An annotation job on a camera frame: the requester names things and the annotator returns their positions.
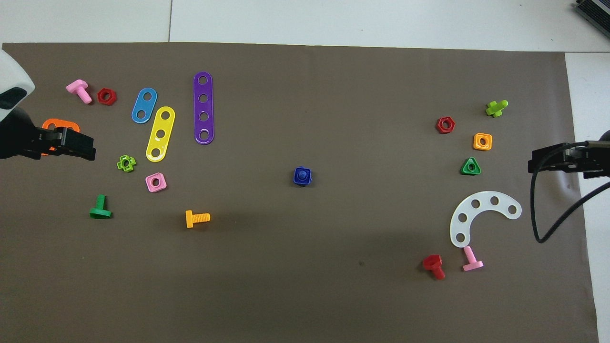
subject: white robot arm casing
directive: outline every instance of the white robot arm casing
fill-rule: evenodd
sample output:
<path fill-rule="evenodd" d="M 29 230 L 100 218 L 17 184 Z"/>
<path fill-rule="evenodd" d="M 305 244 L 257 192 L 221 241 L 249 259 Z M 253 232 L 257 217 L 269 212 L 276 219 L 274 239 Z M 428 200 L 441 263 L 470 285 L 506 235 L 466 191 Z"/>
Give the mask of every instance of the white robot arm casing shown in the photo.
<path fill-rule="evenodd" d="M 0 121 L 33 91 L 34 83 L 26 71 L 0 50 Z"/>

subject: hole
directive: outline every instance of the hole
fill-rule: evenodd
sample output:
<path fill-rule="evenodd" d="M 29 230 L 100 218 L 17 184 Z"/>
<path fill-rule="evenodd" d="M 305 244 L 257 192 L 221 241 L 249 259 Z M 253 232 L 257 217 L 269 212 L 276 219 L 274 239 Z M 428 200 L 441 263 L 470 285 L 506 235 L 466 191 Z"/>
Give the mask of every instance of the hole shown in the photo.
<path fill-rule="evenodd" d="M 200 139 L 201 139 L 203 142 L 205 142 L 205 141 L 208 139 L 208 137 L 210 137 L 210 134 L 209 134 L 209 132 L 208 132 L 207 130 L 202 130 L 202 131 L 199 133 L 199 138 L 200 138 Z"/>

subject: white curved plastic piece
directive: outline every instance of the white curved plastic piece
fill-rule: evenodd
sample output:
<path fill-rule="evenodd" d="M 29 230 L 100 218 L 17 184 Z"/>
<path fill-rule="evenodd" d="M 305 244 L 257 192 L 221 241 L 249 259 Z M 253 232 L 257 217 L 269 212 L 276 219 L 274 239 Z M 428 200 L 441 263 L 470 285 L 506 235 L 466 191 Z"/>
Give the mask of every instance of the white curved plastic piece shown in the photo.
<path fill-rule="evenodd" d="M 479 203 L 477 208 L 472 204 L 475 200 Z M 514 211 L 509 210 L 511 206 L 515 207 Z M 451 216 L 449 227 L 451 243 L 458 248 L 464 248 L 470 244 L 470 224 L 479 213 L 485 211 L 497 211 L 508 219 L 517 219 L 521 216 L 521 205 L 508 195 L 493 190 L 485 190 L 470 195 L 459 203 L 455 212 L 453 212 L 453 216 Z M 458 241 L 458 234 L 464 235 L 464 241 Z"/>

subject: orange plastic piece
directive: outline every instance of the orange plastic piece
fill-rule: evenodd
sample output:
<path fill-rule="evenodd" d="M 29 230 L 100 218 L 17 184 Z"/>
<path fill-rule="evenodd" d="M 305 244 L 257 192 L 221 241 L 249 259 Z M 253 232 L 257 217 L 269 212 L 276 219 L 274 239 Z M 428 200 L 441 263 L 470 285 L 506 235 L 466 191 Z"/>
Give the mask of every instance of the orange plastic piece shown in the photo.
<path fill-rule="evenodd" d="M 477 133 L 472 147 L 477 150 L 491 150 L 493 137 L 490 134 Z"/>
<path fill-rule="evenodd" d="M 49 126 L 51 125 L 55 125 L 56 128 L 68 128 L 68 129 L 72 129 L 76 132 L 80 132 L 81 131 L 81 127 L 78 126 L 77 123 L 73 123 L 72 121 L 67 121 L 67 120 L 61 120 L 61 119 L 56 119 L 56 118 L 50 118 L 47 119 L 43 124 L 42 124 L 42 128 L 43 129 L 48 129 Z"/>
<path fill-rule="evenodd" d="M 187 217 L 187 228 L 189 229 L 193 228 L 193 223 L 209 222 L 212 219 L 209 213 L 193 214 L 191 210 L 186 210 L 185 215 Z"/>

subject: plastic strip with holes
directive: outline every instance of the plastic strip with holes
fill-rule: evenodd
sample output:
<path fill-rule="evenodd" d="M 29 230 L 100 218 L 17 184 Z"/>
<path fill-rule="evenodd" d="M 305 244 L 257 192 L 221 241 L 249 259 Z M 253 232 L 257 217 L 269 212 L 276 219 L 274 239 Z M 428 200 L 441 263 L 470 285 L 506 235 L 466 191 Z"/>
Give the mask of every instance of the plastic strip with holes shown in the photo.
<path fill-rule="evenodd" d="M 474 207 L 472 203 L 478 201 L 479 206 Z M 449 234 L 451 243 L 458 248 L 464 248 L 470 244 L 470 224 L 475 217 L 485 211 L 496 211 L 502 213 L 508 219 L 517 219 L 521 216 L 521 205 L 517 200 L 508 195 L 493 190 L 474 193 L 462 200 L 451 216 Z M 464 235 L 460 242 L 458 235 Z"/>
<path fill-rule="evenodd" d="M 150 94 L 150 99 L 146 100 L 146 94 Z M 157 92 L 149 87 L 143 88 L 135 99 L 134 109 L 131 110 L 131 119 L 137 124 L 146 123 L 152 117 L 156 103 Z M 138 113 L 140 112 L 144 113 L 144 117 L 138 117 Z"/>
<path fill-rule="evenodd" d="M 151 162 L 160 162 L 165 158 L 167 146 L 170 144 L 171 129 L 174 126 L 176 113 L 169 106 L 163 106 L 154 116 L 152 124 L 151 136 L 148 139 L 148 147 L 146 148 L 146 158 Z M 154 150 L 158 150 L 159 154 L 153 154 Z"/>
<path fill-rule="evenodd" d="M 47 120 L 45 120 L 45 122 L 42 124 L 42 128 L 43 129 L 48 129 L 51 125 L 55 125 L 56 128 L 68 128 L 68 129 L 72 129 L 76 132 L 80 132 L 81 131 L 81 127 L 78 126 L 77 123 L 73 122 L 73 121 L 68 121 L 68 120 L 63 120 L 63 119 L 57 119 L 57 118 L 49 118 Z M 54 146 L 50 147 L 49 150 L 54 151 L 57 150 L 55 149 Z"/>
<path fill-rule="evenodd" d="M 214 139 L 214 92 L 212 75 L 205 71 L 193 78 L 193 114 L 195 117 L 195 141 L 206 145 Z"/>

